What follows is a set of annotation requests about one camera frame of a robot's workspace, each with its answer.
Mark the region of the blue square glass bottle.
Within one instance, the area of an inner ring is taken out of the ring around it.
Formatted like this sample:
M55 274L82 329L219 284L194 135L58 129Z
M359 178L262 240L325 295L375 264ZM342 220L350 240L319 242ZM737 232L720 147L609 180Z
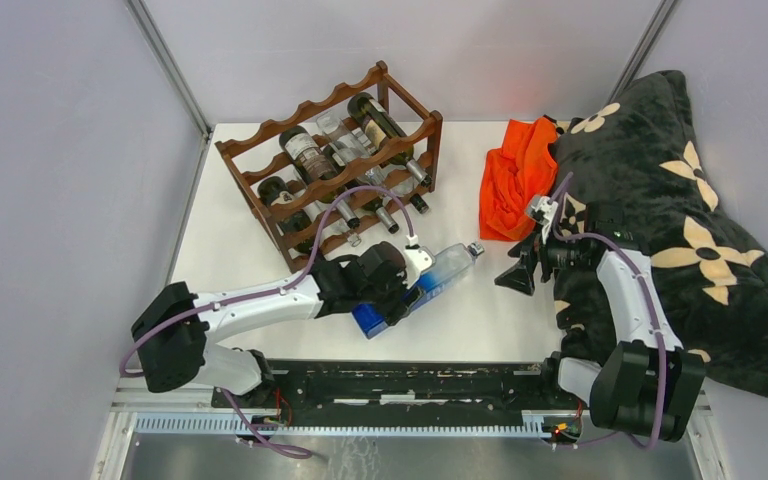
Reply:
M465 277L484 252L485 249L481 243L472 242L457 243L436 253L434 265L424 272L416 284L408 290L408 294L422 295L422 300L408 316ZM369 305L355 307L351 315L367 339L372 339L391 327Z

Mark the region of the tall clear glass bottle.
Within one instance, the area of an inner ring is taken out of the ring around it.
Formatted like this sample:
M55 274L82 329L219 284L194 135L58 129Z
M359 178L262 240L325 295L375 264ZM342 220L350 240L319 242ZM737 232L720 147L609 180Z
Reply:
M318 217L327 208L328 204L322 203L320 201L314 201L311 204L305 206L304 211L309 215L312 223L318 226ZM333 235L339 235L345 239L351 247L357 247L361 243L360 236L354 230L349 228L349 225L340 214L337 214L337 217L338 219L335 220L332 224L323 228L322 239L326 239Z

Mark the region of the clear square bottle black cap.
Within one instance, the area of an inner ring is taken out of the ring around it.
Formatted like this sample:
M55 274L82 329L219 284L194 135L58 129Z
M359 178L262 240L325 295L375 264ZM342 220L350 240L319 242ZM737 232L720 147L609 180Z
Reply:
M355 128L352 133L358 138L364 148L368 151L368 156L372 156L378 152L378 148L375 147L371 140L361 131L360 128ZM385 177L396 170L403 170L403 167L397 165L384 165L370 169L366 174L366 179L372 185L384 187ZM390 188L395 194L399 196L405 196L419 186L417 181L413 177L408 177L397 185ZM408 198L414 208L420 213L425 214L429 211L430 207L427 202L418 193L411 194Z

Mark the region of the small clear glass bottle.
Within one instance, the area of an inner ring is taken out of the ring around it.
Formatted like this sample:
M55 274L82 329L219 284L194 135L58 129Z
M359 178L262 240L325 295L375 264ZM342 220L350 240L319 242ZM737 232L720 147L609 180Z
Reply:
M364 160L371 157L369 150L361 140L348 129L333 112L325 112L315 120L321 133L327 137L332 153L325 153L326 157L334 160L339 171L344 170L350 163L356 160ZM385 177L380 167L375 166L366 170L356 181L366 185L384 187Z

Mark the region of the dark wine bottle brown label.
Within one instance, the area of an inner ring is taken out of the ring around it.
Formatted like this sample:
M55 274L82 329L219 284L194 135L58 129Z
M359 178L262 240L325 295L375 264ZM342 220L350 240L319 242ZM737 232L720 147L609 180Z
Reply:
M348 101L347 111L377 150L383 149L393 139L406 136L387 110L366 92L353 96ZM389 162L404 167L421 186L431 185L432 178L414 157L412 146L392 156Z

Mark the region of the dark wine bottle silver neck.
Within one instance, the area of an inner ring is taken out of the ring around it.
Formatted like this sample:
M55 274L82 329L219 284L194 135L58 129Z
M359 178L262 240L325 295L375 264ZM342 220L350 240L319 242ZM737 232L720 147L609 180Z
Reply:
M338 172L332 161L326 158L319 145L304 127L295 126L281 133L279 145L291 158L292 164L308 186L315 181L330 180L337 176ZM339 187L334 192L321 196L319 201L335 206L349 228L354 230L360 225L360 219L346 200L336 200L336 197L344 191L344 187Z

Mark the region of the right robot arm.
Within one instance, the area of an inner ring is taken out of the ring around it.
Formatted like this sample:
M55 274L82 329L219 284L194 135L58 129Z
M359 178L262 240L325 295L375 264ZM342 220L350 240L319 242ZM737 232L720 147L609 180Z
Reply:
M645 243L626 229L621 208L596 202L585 210L585 230L563 236L559 203L535 196L526 214L537 226L513 247L515 264L495 284L533 295L541 282L563 270L594 272L607 296L617 345L594 361L553 353L537 382L540 400L562 408L575 397L589 407L592 423L624 433L645 447L682 438L705 378L703 359L674 334L652 279Z

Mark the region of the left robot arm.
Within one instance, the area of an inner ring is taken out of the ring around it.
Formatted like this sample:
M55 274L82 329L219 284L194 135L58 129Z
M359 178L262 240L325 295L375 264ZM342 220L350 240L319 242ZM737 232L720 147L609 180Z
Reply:
M409 310L410 289L434 263L433 254L418 244L397 248L379 242L360 255L317 259L307 271L236 291L194 293L184 281L169 284L131 327L139 375L152 393L196 383L262 407L274 394L264 355L224 347L223 340L359 307L400 320Z

